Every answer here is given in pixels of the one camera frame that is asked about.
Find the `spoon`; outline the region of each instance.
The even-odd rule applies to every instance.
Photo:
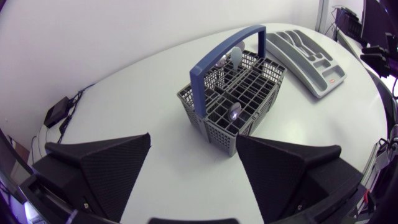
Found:
[[[229,120],[230,120],[230,121],[236,120],[236,118],[238,118],[238,116],[239,116],[239,114],[240,114],[241,112],[242,112],[242,105],[241,105],[239,102],[234,103],[234,104],[229,108],[229,111],[228,111]]]
[[[242,61],[242,50],[239,47],[233,47],[231,52],[231,61],[234,65],[234,71],[238,71],[238,65]]]

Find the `black device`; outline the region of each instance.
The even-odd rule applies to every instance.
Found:
[[[364,0],[361,38],[371,46],[388,49],[386,33],[397,35],[396,0]]]
[[[48,128],[51,128],[60,120],[68,116],[70,108],[70,100],[67,97],[64,97],[47,111],[44,119],[44,125],[46,125]]]
[[[366,46],[367,42],[361,38],[362,24],[354,12],[348,8],[337,9],[335,23],[348,37],[358,41],[363,47]]]
[[[398,2],[395,0],[364,0],[361,37],[371,47],[362,49],[360,57],[380,77],[398,77],[397,13]]]
[[[26,202],[26,199],[18,189],[18,185],[20,183],[11,176],[12,169],[16,163],[21,165],[22,169],[20,169],[20,172],[23,172],[24,176],[28,177],[33,173],[32,169],[26,164],[21,156],[18,155],[0,129],[0,180],[9,194],[17,199],[19,203],[24,203]]]
[[[341,223],[365,193],[339,146],[238,136],[236,149],[264,223]]]
[[[48,223],[92,218],[120,222],[150,148],[149,134],[82,144],[45,145],[47,156],[33,165],[21,186]]]

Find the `basket grid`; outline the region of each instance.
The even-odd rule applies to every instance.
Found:
[[[208,119],[233,136],[243,128],[248,119],[265,101],[284,71],[283,67],[279,68],[278,64],[267,58],[265,60],[260,59],[251,66],[252,69],[245,73],[208,109]],[[265,108],[269,109],[272,99],[268,101],[269,103],[265,103],[260,112],[263,112]],[[228,109],[236,102],[240,102],[243,110],[238,118],[231,122],[228,118]]]

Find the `black cable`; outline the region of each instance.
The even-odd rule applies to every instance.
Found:
[[[397,78],[396,78],[396,80],[394,82],[394,85],[392,86],[392,97],[394,97],[395,100],[398,100],[398,96],[395,96],[395,94],[394,94],[394,90],[396,88],[396,84],[397,84]]]
[[[78,93],[76,93],[76,95],[74,97],[71,98],[71,100],[75,99],[76,96],[78,96],[80,92],[84,92],[86,89],[92,87],[93,85],[95,85],[95,83],[93,83],[93,84],[91,84],[89,86],[86,86],[84,89],[80,90]]]
[[[65,126],[63,127],[63,129],[62,129],[62,131],[61,131],[61,136],[60,136],[60,138],[58,139],[58,142],[57,142],[58,144],[61,144],[63,135],[65,134],[65,130],[68,128],[69,122],[70,122],[70,120],[71,120],[73,114],[74,114],[75,111],[76,111],[77,104],[79,103],[80,98],[81,98],[81,96],[83,95],[83,92],[84,92],[85,89],[79,91],[78,94],[76,95],[77,98],[75,97],[75,98],[76,98],[76,100],[75,100],[75,102],[74,102],[75,107],[73,108],[72,113],[71,113],[70,115],[68,115],[67,118],[64,120],[64,122],[66,122],[66,123],[65,123]]]
[[[340,10],[341,10],[340,15],[337,17],[337,19],[335,19],[334,22],[332,22],[332,24],[330,25],[330,27],[326,30],[325,35],[328,33],[328,31],[330,30],[330,28],[331,28],[334,24],[337,25],[338,21],[340,20],[340,17],[345,13],[345,10],[344,10],[344,9],[340,9]]]
[[[34,157],[33,157],[33,154],[34,154],[34,152],[33,152],[33,140],[34,140],[35,138],[37,138],[37,136],[33,136],[33,137],[32,137],[32,140],[31,140],[31,142],[30,142],[30,152],[32,153],[32,164],[35,163],[35,159],[34,159]]]
[[[60,127],[61,136],[60,136],[60,138],[59,138],[58,141],[57,141],[58,144],[60,144],[61,141],[62,141],[63,135],[65,134],[65,130],[67,129],[67,127],[68,127],[68,125],[69,125],[69,122],[70,122],[70,120],[71,120],[73,114],[74,114],[75,111],[76,111],[77,103],[80,101],[80,98],[81,98],[81,96],[83,95],[83,92],[84,92],[87,88],[89,88],[89,87],[91,87],[91,86],[93,86],[93,85],[95,85],[95,83],[94,83],[94,84],[91,84],[91,85],[89,85],[89,86],[87,86],[86,88],[84,88],[84,89],[82,89],[82,90],[80,90],[72,99],[70,99],[70,103],[71,103],[72,106],[74,106],[74,108],[73,108],[72,113],[71,113],[70,115],[68,115],[67,118],[66,118],[66,119],[63,121],[63,123],[61,124],[61,127],[62,127],[62,129],[61,129],[61,127]]]
[[[37,145],[39,146],[39,154],[40,154],[40,158],[43,158],[42,152],[40,150],[40,132],[42,131],[43,126],[40,128],[39,130],[39,136],[37,137]]]

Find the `gray cutlery tray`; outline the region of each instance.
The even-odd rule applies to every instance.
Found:
[[[317,98],[331,92],[347,76],[336,60],[299,30],[267,33],[267,50]]]

